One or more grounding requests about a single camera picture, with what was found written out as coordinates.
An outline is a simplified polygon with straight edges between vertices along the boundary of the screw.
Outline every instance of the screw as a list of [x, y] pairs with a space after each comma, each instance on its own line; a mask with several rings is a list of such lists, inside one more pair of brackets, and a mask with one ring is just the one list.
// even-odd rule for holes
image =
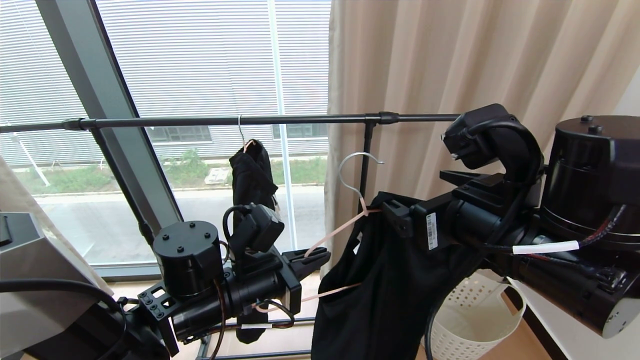
[[602, 134], [602, 125], [589, 125], [588, 133], [591, 135]]

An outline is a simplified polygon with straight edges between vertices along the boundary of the building window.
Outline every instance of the building window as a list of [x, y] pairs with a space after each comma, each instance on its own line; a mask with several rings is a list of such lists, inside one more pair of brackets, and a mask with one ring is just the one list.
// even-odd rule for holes
[[[326, 137], [326, 124], [289, 124], [288, 138], [322, 138]], [[273, 126], [273, 138], [280, 138], [280, 126]]]
[[210, 142], [209, 126], [148, 127], [151, 142]]

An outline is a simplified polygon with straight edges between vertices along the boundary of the curtain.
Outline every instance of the curtain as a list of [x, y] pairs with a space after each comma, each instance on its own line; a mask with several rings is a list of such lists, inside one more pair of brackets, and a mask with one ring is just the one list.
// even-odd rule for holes
[[92, 280], [94, 284], [112, 295], [113, 291], [107, 285], [102, 278], [96, 274], [96, 272], [87, 264], [78, 251], [71, 245], [71, 243], [62, 235], [51, 219], [47, 216], [44, 210], [38, 205], [36, 200], [31, 196], [27, 189], [22, 185], [18, 177], [15, 176], [11, 168], [4, 162], [4, 159], [0, 156], [0, 211], [9, 211], [14, 213], [32, 213], [36, 219], [40, 222], [43, 233], [51, 239], [56, 239], [66, 247], [71, 254], [69, 256], [75, 256], [78, 260], [86, 265], [85, 269], [80, 269], [84, 272], [84, 276]]
[[[329, 113], [461, 113], [498, 102], [546, 156], [554, 126], [613, 111], [640, 63], [640, 1], [336, 0], [330, 19]], [[365, 199], [388, 191], [428, 199], [465, 170], [440, 141], [448, 123], [376, 126]], [[356, 215], [337, 165], [362, 151], [364, 126], [329, 127], [327, 231]], [[360, 161], [342, 175], [358, 186]], [[481, 168], [496, 172], [499, 164]], [[335, 264], [348, 231], [328, 247]]]

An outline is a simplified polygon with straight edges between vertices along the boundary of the hanging clothes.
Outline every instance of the hanging clothes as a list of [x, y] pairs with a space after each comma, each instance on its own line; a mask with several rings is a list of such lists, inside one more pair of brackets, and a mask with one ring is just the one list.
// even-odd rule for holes
[[[389, 200], [420, 202], [381, 192], [370, 208]], [[360, 218], [318, 292], [362, 284], [320, 298], [311, 358], [414, 360], [428, 309], [465, 259], [463, 251], [452, 245], [427, 253], [413, 238], [398, 236], [383, 213]]]
[[[269, 209], [276, 210], [278, 203], [275, 193], [278, 186], [273, 183], [269, 154], [262, 143], [253, 139], [252, 144], [238, 150], [229, 159], [232, 167], [232, 189], [234, 205], [262, 204]], [[233, 229], [240, 223], [240, 214], [234, 213]], [[247, 315], [237, 317], [238, 324], [266, 323], [269, 315], [253, 310]], [[249, 344], [257, 341], [265, 329], [236, 329], [236, 337], [242, 343]]]

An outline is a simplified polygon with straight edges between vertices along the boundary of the road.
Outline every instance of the road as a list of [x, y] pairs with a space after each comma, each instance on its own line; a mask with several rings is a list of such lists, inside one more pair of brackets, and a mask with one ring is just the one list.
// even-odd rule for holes
[[[305, 249], [324, 234], [324, 191], [321, 186], [292, 189], [298, 247]], [[284, 189], [276, 193], [285, 230], [275, 245], [290, 251], [288, 209]], [[213, 223], [222, 235], [222, 215], [232, 205], [231, 190], [175, 192], [185, 220]], [[155, 261], [138, 231], [138, 224], [122, 194], [76, 195], [36, 199], [56, 227], [91, 264]]]

